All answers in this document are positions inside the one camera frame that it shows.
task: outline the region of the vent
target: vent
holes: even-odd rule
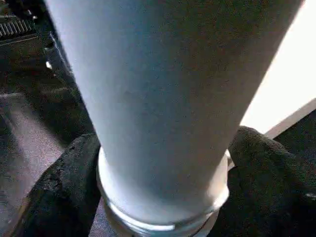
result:
[[[0,40],[12,39],[35,32],[32,21],[15,20],[0,23]]]

